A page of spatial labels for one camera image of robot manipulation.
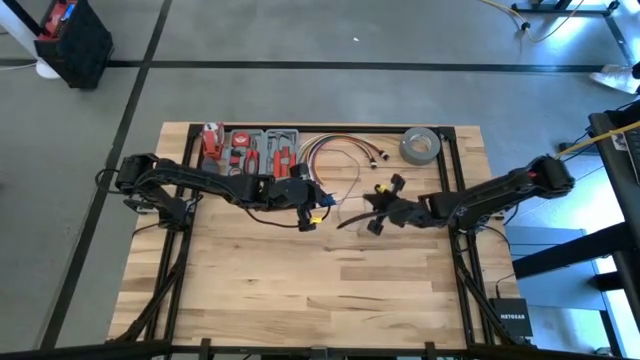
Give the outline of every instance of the silver tape roll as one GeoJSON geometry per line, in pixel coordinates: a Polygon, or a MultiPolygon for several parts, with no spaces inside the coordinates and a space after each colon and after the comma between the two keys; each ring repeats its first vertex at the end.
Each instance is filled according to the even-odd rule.
{"type": "Polygon", "coordinates": [[[411,128],[402,136],[400,142],[400,155],[404,161],[411,165],[427,165],[438,156],[440,152],[440,138],[433,131],[427,128],[411,128]],[[414,141],[423,142],[427,146],[427,151],[417,151],[411,147],[414,141]]]}

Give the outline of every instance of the concrete floor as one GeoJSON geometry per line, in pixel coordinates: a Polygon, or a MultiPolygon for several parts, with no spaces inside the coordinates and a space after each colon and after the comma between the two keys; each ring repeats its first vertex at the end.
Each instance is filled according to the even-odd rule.
{"type": "MultiPolygon", "coordinates": [[[[34,16],[46,7],[42,0],[20,3],[34,16]]],[[[162,3],[90,0],[114,35],[114,59],[143,59],[162,3]]],[[[630,1],[614,18],[640,57],[636,6],[630,1]]],[[[537,35],[561,20],[530,19],[537,35]]],[[[154,59],[625,63],[600,16],[571,19],[540,44],[514,29],[508,16],[475,0],[407,0],[401,6],[385,0],[175,0],[154,59]]],[[[3,58],[28,54],[0,36],[3,58]]],[[[89,92],[42,80],[33,69],[0,72],[0,352],[40,341],[95,191],[93,175],[111,149],[137,74],[136,68],[108,69],[89,92]]],[[[474,124],[482,127],[498,175],[580,136],[590,113],[633,100],[587,75],[152,68],[122,155],[153,151],[164,121],[474,124]]],[[[602,204],[612,202],[610,194],[593,196],[610,189],[601,167],[597,158],[571,160],[580,178],[576,191],[523,204],[514,224],[594,230],[615,222],[615,200],[613,215],[595,222],[602,204]],[[578,206],[591,210],[571,215],[578,206]]],[[[104,341],[135,220],[121,198],[107,199],[58,346],[104,341]]]]}

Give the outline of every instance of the black box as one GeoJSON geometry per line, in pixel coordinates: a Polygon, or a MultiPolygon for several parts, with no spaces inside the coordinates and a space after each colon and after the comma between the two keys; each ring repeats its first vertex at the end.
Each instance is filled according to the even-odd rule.
{"type": "Polygon", "coordinates": [[[491,305],[500,322],[514,337],[533,336],[527,300],[525,299],[490,299],[491,305]]]}
{"type": "Polygon", "coordinates": [[[43,34],[34,41],[38,56],[69,87],[97,87],[113,52],[113,39],[87,0],[53,0],[41,27],[43,34]],[[68,9],[63,20],[60,20],[60,6],[68,9]]]}

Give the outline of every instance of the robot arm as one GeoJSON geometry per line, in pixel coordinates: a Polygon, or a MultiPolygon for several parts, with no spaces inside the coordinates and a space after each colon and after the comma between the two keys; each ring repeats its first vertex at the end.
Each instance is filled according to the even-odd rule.
{"type": "Polygon", "coordinates": [[[270,175],[224,176],[178,165],[169,159],[159,159],[153,154],[126,157],[120,166],[115,186],[124,195],[139,195],[143,202],[125,200],[134,210],[141,204],[158,209],[161,227],[183,230],[190,221],[192,203],[172,197],[163,185],[177,185],[209,194],[219,195],[230,204],[245,210],[273,211],[296,209],[297,227],[300,231],[315,229],[311,210],[317,204],[334,205],[318,184],[309,179],[306,164],[291,169],[292,177],[275,181],[270,175]]]}
{"type": "Polygon", "coordinates": [[[375,216],[367,229],[376,235],[382,232],[386,217],[400,227],[406,224],[419,228],[443,227],[457,223],[461,231],[476,231],[486,224],[491,214],[508,210],[531,197],[552,199],[567,195],[575,180],[562,161],[541,156],[525,167],[467,190],[421,195],[418,201],[398,197],[405,184],[402,177],[395,174],[391,183],[391,190],[376,185],[375,193],[363,195],[373,205],[373,213],[356,216],[338,228],[375,216]]]}

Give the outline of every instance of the wooden table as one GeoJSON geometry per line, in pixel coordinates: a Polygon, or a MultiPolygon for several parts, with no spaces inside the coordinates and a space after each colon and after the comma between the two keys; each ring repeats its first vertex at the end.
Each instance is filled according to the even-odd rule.
{"type": "MultiPolygon", "coordinates": [[[[188,126],[165,123],[156,154],[180,162],[188,126]]],[[[456,133],[466,185],[490,179],[480,128],[459,126],[456,133]]],[[[301,139],[312,135],[301,134],[301,139]]],[[[174,344],[198,345],[208,337],[219,346],[422,348],[433,341],[439,349],[466,347],[447,230],[399,228],[388,222],[380,237],[367,232],[366,224],[336,230],[339,215],[346,219],[370,211],[359,196],[377,183],[388,184],[394,173],[407,181],[404,197],[441,191],[435,161],[416,167],[402,160],[401,135],[362,136],[391,159],[372,170],[354,145],[330,143],[328,149],[346,150],[358,160],[361,176],[340,212],[334,208],[316,231],[261,225],[223,199],[205,195],[196,212],[174,344]]],[[[444,151],[455,188],[448,147],[444,151]]],[[[324,152],[317,164],[324,190],[343,198],[357,173],[353,160],[324,152]]],[[[288,211],[256,216],[297,221],[288,211]]],[[[154,215],[141,216],[137,226],[154,222],[154,215]]],[[[491,225],[504,231],[498,221],[491,225]]],[[[110,338],[124,332],[151,298],[164,235],[153,228],[133,239],[110,338]]],[[[513,273],[511,257],[504,240],[489,231],[478,235],[477,246],[491,297],[496,280],[513,273]]],[[[500,291],[503,297],[518,295],[513,277],[500,283],[500,291]]],[[[478,309],[469,298],[476,341],[481,342],[478,309]]],[[[166,305],[157,337],[162,337],[164,312],[166,305]]]]}

